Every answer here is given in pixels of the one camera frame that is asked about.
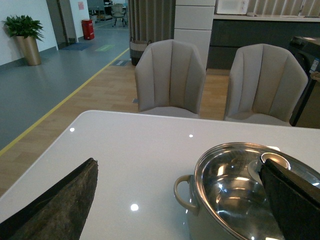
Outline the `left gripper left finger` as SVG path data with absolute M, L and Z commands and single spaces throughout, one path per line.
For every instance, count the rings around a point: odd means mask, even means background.
M 0 224 L 2 240 L 78 240 L 98 182 L 98 162 L 89 158 Z

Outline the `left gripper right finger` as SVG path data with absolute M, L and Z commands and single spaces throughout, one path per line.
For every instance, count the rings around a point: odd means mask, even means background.
M 271 159 L 259 171 L 273 217 L 286 240 L 320 238 L 320 189 Z

